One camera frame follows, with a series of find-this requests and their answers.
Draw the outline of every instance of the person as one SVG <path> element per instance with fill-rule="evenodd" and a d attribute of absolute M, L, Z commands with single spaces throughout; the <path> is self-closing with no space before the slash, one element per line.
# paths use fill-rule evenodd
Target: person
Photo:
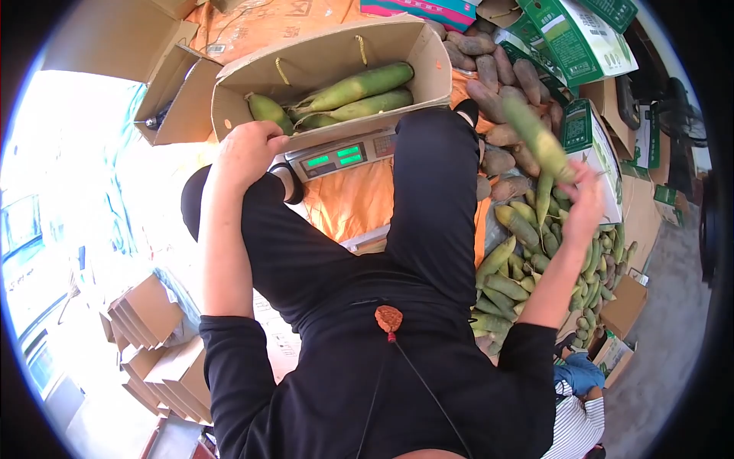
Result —
<path fill-rule="evenodd" d="M 383 253 L 355 256 L 283 203 L 287 166 L 266 173 L 287 148 L 275 123 L 237 126 L 214 163 L 189 179 L 181 211 L 202 251 L 200 334 L 222 458 L 539 458 L 548 450 L 556 329 L 602 216 L 600 185 L 573 164 L 578 188 L 562 186 L 575 201 L 564 241 L 493 366 L 468 324 L 478 118 L 467 100 L 399 121 Z M 302 340 L 297 368 L 277 385 L 253 287 Z M 391 335 L 376 321 L 381 306 L 401 314 Z"/>
<path fill-rule="evenodd" d="M 604 434 L 604 374 L 589 361 L 583 350 L 573 352 L 571 333 L 556 347 L 566 363 L 553 368 L 556 384 L 556 421 L 553 446 L 542 459 L 603 459 L 604 447 L 597 444 Z"/>

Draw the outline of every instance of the black cord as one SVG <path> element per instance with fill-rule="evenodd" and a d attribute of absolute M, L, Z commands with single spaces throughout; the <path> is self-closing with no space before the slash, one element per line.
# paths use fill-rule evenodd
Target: black cord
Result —
<path fill-rule="evenodd" d="M 225 30 L 226 30 L 226 29 L 227 29 L 227 28 L 228 28 L 228 27 L 229 27 L 230 25 L 232 25 L 232 23 L 233 23 L 234 21 L 237 21 L 238 19 L 240 19 L 240 17 L 242 17 L 242 15 L 243 15 L 243 14 L 245 14 L 245 13 L 246 13 L 246 12 L 248 12 L 248 11 L 254 10 L 255 8 L 260 8 L 260 7 L 266 7 L 266 6 L 268 6 L 269 4 L 271 4 L 271 3 L 273 2 L 273 1 L 274 1 L 274 0 L 270 0 L 269 2 L 267 2 L 267 3 L 265 3 L 265 4 L 262 4 L 262 5 L 257 5 L 257 6 L 255 6 L 255 7 L 248 7 L 248 8 L 245 8 L 244 10 L 240 11 L 240 12 L 239 12 L 239 14 L 238 14 L 237 16 L 235 16 L 234 18 L 232 18 L 232 20 L 231 20 L 231 21 L 227 22 L 227 23 L 225 24 L 225 26 L 224 26 L 224 27 L 222 27 L 222 30 L 220 30 L 220 31 L 219 31 L 219 33 L 217 34 L 217 38 L 214 38 L 214 41 L 211 41 L 211 42 L 209 42 L 209 43 L 206 43 L 206 44 L 205 44 L 205 45 L 204 45 L 204 46 L 203 46 L 202 48 L 199 48 L 199 50 L 198 50 L 198 51 L 199 51 L 199 52 L 201 52 L 201 51 L 202 51 L 202 50 L 203 50 L 204 48 L 208 48 L 208 47 L 209 47 L 209 45 L 214 45 L 214 44 L 215 44 L 216 42 L 218 42 L 218 41 L 219 41 L 219 39 L 220 39 L 220 38 L 221 38 L 221 36 L 222 36 L 222 32 L 224 32 L 224 31 L 225 31 Z"/>
<path fill-rule="evenodd" d="M 374 385 L 374 392 L 372 393 L 372 403 L 369 405 L 369 412 L 367 413 L 367 420 L 365 422 L 365 429 L 362 431 L 362 439 L 360 440 L 360 447 L 357 450 L 357 456 L 355 459 L 359 459 L 360 455 L 362 454 L 362 447 L 364 446 L 365 440 L 367 439 L 367 431 L 369 430 L 369 422 L 372 417 L 372 410 L 374 409 L 374 401 L 377 399 L 377 391 L 379 389 L 379 383 L 382 381 L 382 370 L 385 369 L 385 361 L 388 359 L 388 356 L 386 355 L 385 358 L 382 359 L 382 364 L 379 366 L 379 373 L 377 374 L 377 382 Z"/>
<path fill-rule="evenodd" d="M 428 391 L 428 393 L 431 394 L 431 397 L 433 397 L 433 400 L 436 402 L 436 405 L 438 405 L 438 408 L 441 409 L 441 413 L 443 413 L 443 415 L 446 417 L 446 420 L 451 425 L 451 428 L 454 429 L 454 432 L 457 434 L 457 437 L 459 437 L 459 441 L 461 441 L 461 444 L 464 446 L 464 449 L 466 449 L 466 454 L 469 455 L 469 459 L 474 459 L 474 456 L 471 455 L 471 451 L 469 450 L 469 445 L 467 445 L 466 441 L 464 441 L 464 438 L 459 433 L 459 430 L 454 425 L 454 422 L 451 420 L 450 417 L 448 417 L 448 413 L 446 413 L 446 410 L 443 409 L 443 405 L 441 405 L 441 402 L 439 402 L 438 401 L 438 398 L 436 398 L 436 396 L 433 394 L 433 391 L 431 390 L 431 388 L 428 387 L 428 384 L 426 383 L 426 381 L 421 376 L 421 373 L 418 373 L 418 370 L 413 366 L 413 363 L 410 361 L 410 359 L 408 358 L 408 356 L 405 355 L 405 351 L 403 351 L 403 348 L 400 347 L 400 344 L 398 344 L 397 341 L 393 341 L 393 343 L 398 347 L 398 349 L 400 350 L 400 353 L 403 355 L 403 357 L 405 357 L 405 360 L 410 365 L 410 368 L 413 369 L 413 371 L 415 372 L 415 375 L 418 376 L 418 379 L 421 380 L 421 382 L 423 383 L 423 385 L 426 388 L 426 390 Z"/>

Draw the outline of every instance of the digital scale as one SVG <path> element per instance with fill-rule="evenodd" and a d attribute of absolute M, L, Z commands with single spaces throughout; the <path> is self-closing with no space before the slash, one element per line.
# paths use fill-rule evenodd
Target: digital scale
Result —
<path fill-rule="evenodd" d="M 389 158 L 395 153 L 396 138 L 395 126 L 392 126 L 315 147 L 289 151 L 285 158 L 301 182 L 305 183 L 350 167 Z"/>

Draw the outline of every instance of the green digital readout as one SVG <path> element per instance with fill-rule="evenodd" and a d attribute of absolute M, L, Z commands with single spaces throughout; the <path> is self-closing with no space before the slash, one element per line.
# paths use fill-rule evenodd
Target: green digital readout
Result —
<path fill-rule="evenodd" d="M 329 161 L 329 155 L 323 155 L 319 156 L 318 158 L 309 159 L 306 164 L 308 164 L 308 167 L 313 167 L 315 165 L 320 165 L 322 162 Z"/>
<path fill-rule="evenodd" d="M 350 162 L 357 162 L 357 161 L 362 161 L 362 155 L 354 155 L 354 156 L 350 156 L 349 158 L 344 158 L 344 159 L 339 160 L 339 162 L 342 165 L 347 165 Z"/>
<path fill-rule="evenodd" d="M 337 151 L 336 156 L 339 156 L 341 158 L 342 156 L 348 156 L 350 154 L 359 153 L 359 152 L 360 152 L 359 145 L 355 145 L 353 147 L 349 147 L 349 148 L 345 148 L 343 150 Z"/>

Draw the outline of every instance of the black long-sleeve shirt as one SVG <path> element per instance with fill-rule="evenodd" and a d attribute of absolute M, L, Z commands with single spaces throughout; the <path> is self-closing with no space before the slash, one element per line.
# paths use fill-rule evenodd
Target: black long-sleeve shirt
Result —
<path fill-rule="evenodd" d="M 468 325 L 456 333 L 403 312 L 399 343 L 474 458 L 539 458 L 548 450 L 555 419 L 554 329 L 513 326 L 495 367 L 473 343 Z M 417 449 L 468 457 L 373 313 L 337 318 L 304 337 L 298 367 L 277 386 L 260 324 L 203 316 L 204 371 L 222 457 L 354 458 L 383 361 L 360 457 L 394 458 Z"/>

